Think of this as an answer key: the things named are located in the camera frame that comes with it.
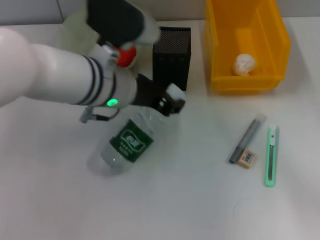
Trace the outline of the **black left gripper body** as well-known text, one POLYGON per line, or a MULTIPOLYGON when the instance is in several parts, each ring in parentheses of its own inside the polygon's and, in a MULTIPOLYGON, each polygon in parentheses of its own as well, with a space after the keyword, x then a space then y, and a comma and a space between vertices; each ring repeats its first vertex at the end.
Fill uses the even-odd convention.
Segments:
POLYGON ((168 84, 154 82, 143 74, 136 78, 136 95, 131 105, 157 109, 164 97, 168 84))

